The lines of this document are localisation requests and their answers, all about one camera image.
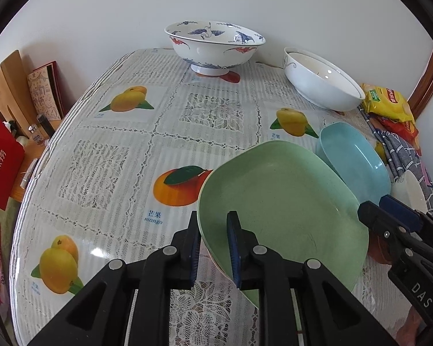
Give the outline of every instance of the large patterned porcelain bowl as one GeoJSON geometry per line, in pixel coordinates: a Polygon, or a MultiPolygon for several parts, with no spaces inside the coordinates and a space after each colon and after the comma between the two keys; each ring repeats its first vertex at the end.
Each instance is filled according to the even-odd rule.
{"type": "Polygon", "coordinates": [[[214,20],[185,20],[165,32],[173,49],[191,68],[206,76],[222,76],[247,62],[266,40],[255,31],[214,20]]]}

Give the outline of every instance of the yellow chip bag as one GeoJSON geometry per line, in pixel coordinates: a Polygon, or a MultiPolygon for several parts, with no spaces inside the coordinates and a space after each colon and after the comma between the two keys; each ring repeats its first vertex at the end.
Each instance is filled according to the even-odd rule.
{"type": "Polygon", "coordinates": [[[367,113],[375,113],[399,122],[412,121],[415,125],[409,104],[398,91],[365,83],[361,84],[361,88],[366,94],[363,104],[367,113]]]}

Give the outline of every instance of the white bowl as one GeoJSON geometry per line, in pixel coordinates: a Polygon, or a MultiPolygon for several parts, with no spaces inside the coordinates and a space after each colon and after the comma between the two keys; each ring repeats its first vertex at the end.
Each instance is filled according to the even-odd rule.
{"type": "Polygon", "coordinates": [[[407,170],[392,185],[390,195],[408,207],[428,212],[427,202],[416,176],[407,170]]]}
{"type": "Polygon", "coordinates": [[[284,72],[298,93],[314,105],[347,112],[365,98],[361,87],[331,62],[296,48],[284,48],[284,72]]]}
{"type": "Polygon", "coordinates": [[[221,76],[247,62],[266,40],[255,31],[214,20],[174,23],[165,29],[173,49],[196,72],[221,76]]]}

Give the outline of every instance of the notebook with drawings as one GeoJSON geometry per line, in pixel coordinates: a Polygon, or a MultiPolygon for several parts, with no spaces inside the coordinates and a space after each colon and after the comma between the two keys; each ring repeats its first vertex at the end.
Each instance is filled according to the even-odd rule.
{"type": "Polygon", "coordinates": [[[37,113],[43,113],[49,121],[60,120],[65,111],[56,76],[56,62],[47,63],[27,76],[30,96],[37,113]]]}

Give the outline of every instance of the silver rivet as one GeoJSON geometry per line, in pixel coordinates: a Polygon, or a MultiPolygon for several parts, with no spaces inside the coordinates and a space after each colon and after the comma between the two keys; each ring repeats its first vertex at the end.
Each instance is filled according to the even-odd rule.
{"type": "Polygon", "coordinates": [[[176,254],[176,247],[175,246],[167,246],[162,250],[162,252],[165,255],[174,255],[174,254],[176,254]]]}
{"type": "Polygon", "coordinates": [[[114,259],[109,262],[109,268],[111,268],[112,270],[116,270],[122,268],[123,264],[123,261],[121,261],[120,259],[114,259]]]}
{"type": "Polygon", "coordinates": [[[319,260],[316,260],[316,259],[309,259],[306,262],[306,265],[308,265],[308,267],[310,267],[311,269],[321,268],[321,262],[319,260]]]}
{"type": "Polygon", "coordinates": [[[253,252],[257,255],[264,255],[268,252],[268,249],[262,245],[257,245],[253,248],[253,252]]]}

